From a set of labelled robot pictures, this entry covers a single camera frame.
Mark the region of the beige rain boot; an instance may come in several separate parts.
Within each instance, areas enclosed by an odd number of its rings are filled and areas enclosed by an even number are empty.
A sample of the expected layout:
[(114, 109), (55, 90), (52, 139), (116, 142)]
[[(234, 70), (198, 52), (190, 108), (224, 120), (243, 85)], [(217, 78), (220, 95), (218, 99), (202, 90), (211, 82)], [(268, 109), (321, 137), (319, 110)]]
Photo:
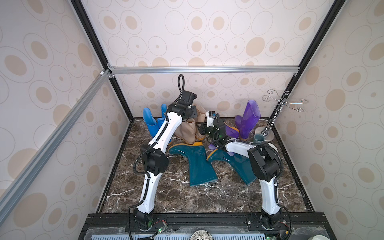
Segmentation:
[(182, 122), (175, 131), (175, 135), (182, 139), (186, 144), (192, 145), (196, 142), (196, 122), (188, 119)]
[(202, 106), (199, 106), (199, 105), (195, 105), (195, 106), (197, 110), (197, 117), (194, 118), (195, 125), (196, 125), (195, 138), (196, 138), (196, 141), (203, 141), (205, 136), (200, 134), (198, 123), (203, 123), (205, 121), (206, 110)]

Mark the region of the blue rain boot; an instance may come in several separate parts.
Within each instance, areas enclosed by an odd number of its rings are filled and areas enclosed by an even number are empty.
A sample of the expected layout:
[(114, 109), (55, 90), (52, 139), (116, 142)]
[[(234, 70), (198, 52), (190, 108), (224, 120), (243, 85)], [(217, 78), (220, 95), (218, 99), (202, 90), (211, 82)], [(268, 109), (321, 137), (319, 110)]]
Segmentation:
[(166, 119), (166, 115), (165, 115), (166, 111), (167, 111), (167, 105), (166, 104), (162, 104), (161, 105), (161, 113), (162, 113), (162, 115), (161, 115), (160, 118), (157, 118), (157, 124), (158, 124), (159, 129), (161, 128), (161, 126), (163, 125), (163, 123), (164, 123), (164, 121)]
[(149, 108), (143, 109), (143, 120), (145, 121), (148, 127), (151, 137), (152, 138), (155, 137), (159, 131), (159, 125), (155, 120), (155, 118), (153, 117), (152, 112)]

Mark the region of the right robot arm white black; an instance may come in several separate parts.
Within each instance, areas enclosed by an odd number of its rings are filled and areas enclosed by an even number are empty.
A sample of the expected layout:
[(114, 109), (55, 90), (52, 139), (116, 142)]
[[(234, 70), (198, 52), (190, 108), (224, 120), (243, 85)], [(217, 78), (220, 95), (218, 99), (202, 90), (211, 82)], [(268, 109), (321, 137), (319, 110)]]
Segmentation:
[(283, 219), (283, 206), (278, 198), (278, 179), (284, 173), (284, 165), (276, 148), (266, 142), (248, 143), (228, 136), (224, 121), (214, 111), (208, 113), (206, 122), (198, 123), (198, 130), (200, 134), (212, 138), (217, 149), (225, 149), (250, 160), (262, 190), (262, 226), (266, 230), (273, 230)]

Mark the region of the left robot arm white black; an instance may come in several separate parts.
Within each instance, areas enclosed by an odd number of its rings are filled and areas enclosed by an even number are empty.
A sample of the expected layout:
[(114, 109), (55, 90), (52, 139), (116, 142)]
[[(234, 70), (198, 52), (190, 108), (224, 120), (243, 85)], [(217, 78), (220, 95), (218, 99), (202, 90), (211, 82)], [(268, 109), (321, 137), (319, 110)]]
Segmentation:
[(168, 106), (165, 121), (157, 134), (147, 145), (141, 146), (141, 153), (133, 165), (134, 173), (143, 175), (145, 178), (140, 201), (130, 206), (129, 210), (133, 210), (135, 221), (144, 229), (151, 228), (153, 224), (158, 184), (169, 165), (169, 159), (166, 156), (168, 144), (183, 122), (197, 116), (196, 107), (193, 106), (197, 95), (184, 90), (185, 77), (182, 74), (178, 76), (178, 87), (180, 95)]

